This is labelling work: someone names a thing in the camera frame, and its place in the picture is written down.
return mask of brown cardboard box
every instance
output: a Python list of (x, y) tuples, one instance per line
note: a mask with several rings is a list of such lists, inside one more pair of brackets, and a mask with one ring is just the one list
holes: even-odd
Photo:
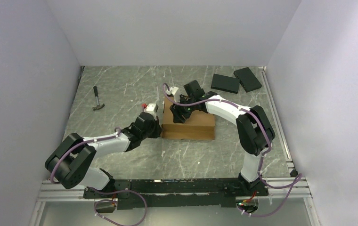
[(164, 139), (213, 140), (215, 138), (215, 116), (201, 111), (192, 112), (185, 123), (173, 123), (169, 107), (172, 102), (164, 99), (163, 133)]

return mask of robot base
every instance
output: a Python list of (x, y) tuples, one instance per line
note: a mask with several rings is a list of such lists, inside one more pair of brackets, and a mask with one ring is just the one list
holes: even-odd
[[(176, 206), (207, 206), (236, 207), (236, 197), (268, 196), (268, 190), (257, 179), (247, 183), (239, 178), (200, 178), (200, 179), (161, 179), (161, 180), (114, 180), (115, 188), (110, 191), (125, 190), (126, 188), (141, 193), (148, 207), (176, 207)], [(85, 199), (105, 199), (110, 196), (99, 195), (91, 189), (85, 189)], [(130, 210), (144, 206), (141, 199), (131, 193), (117, 196), (118, 210)]]

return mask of marble floor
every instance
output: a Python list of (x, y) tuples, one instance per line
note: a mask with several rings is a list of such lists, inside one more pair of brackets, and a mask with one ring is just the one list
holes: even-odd
[[(179, 87), (197, 80), (205, 92), (210, 91), (214, 73), (232, 76), (242, 66), (92, 66), (85, 67), (78, 86), (65, 136), (76, 132), (83, 137), (94, 137), (127, 127), (141, 112), (142, 103), (157, 103), (162, 118), (162, 83)], [(261, 84), (258, 67), (250, 67)], [(93, 111), (96, 105), (93, 86), (98, 87), (105, 107)], [(277, 137), (272, 151), (264, 161), (264, 177), (288, 177), (286, 156), (278, 135), (269, 97), (265, 87), (238, 94), (213, 90), (223, 98), (245, 106), (264, 108)], [(160, 178), (230, 178), (237, 177), (243, 165), (244, 149), (239, 144), (237, 128), (215, 116), (215, 140), (146, 139), (140, 147), (127, 153), (114, 153), (96, 159), (92, 166), (107, 170), (116, 179)]]

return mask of white wall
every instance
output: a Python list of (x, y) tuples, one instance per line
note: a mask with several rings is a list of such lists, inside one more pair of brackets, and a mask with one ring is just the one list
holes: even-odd
[(302, 1), (268, 64), (323, 225), (358, 225), (358, 1)]
[(47, 0), (81, 65), (266, 65), (301, 0)]
[(0, 0), (0, 226), (28, 225), (79, 63), (43, 0)]

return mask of black rectangular block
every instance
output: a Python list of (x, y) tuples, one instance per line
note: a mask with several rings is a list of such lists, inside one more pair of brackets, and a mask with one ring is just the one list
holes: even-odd
[(246, 67), (233, 72), (236, 78), (240, 79), (240, 85), (246, 92), (250, 92), (262, 87), (260, 81), (255, 77), (254, 73)]
[(214, 74), (212, 77), (211, 89), (237, 94), (239, 92), (239, 79), (223, 76), (220, 74)]

